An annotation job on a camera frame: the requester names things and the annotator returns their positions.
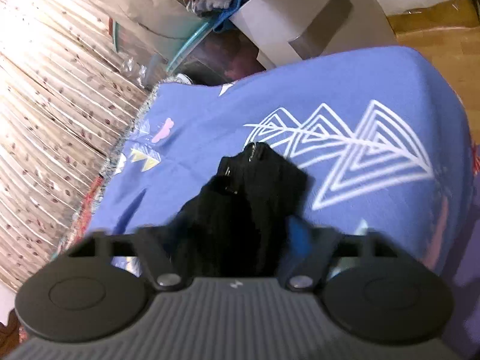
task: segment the silver screw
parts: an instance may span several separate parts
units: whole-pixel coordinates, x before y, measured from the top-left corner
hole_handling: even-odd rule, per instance
[[[293,276],[289,282],[293,288],[302,290],[303,288],[311,287],[311,285],[314,283],[314,280],[309,276]]]
[[[177,274],[163,274],[157,277],[157,283],[162,287],[175,286],[182,281]]]

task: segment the black cloth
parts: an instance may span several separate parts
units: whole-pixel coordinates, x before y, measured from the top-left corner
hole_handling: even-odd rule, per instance
[[[302,209],[307,188],[306,173],[265,143],[223,157],[162,231],[173,265],[184,277],[273,276],[287,246],[286,218]]]

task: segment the beige curtain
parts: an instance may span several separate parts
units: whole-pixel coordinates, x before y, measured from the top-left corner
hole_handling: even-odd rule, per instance
[[[146,98],[88,0],[0,0],[0,279],[49,259]]]

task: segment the blue bed sheet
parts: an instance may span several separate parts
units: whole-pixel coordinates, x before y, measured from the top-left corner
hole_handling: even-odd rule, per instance
[[[304,218],[387,233],[439,272],[466,217],[472,153],[466,115],[412,49],[319,57],[221,87],[160,86],[130,135],[90,231],[169,221],[222,156],[266,142],[315,180]]]

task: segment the black round pad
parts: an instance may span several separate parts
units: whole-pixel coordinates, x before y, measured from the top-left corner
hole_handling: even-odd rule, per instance
[[[137,318],[147,301],[142,280],[98,258],[53,261],[20,288],[15,309],[28,331],[56,342],[106,337]]]
[[[321,295],[332,320],[381,344],[409,345],[438,335],[450,319],[448,287],[422,266],[378,258],[341,272]]]

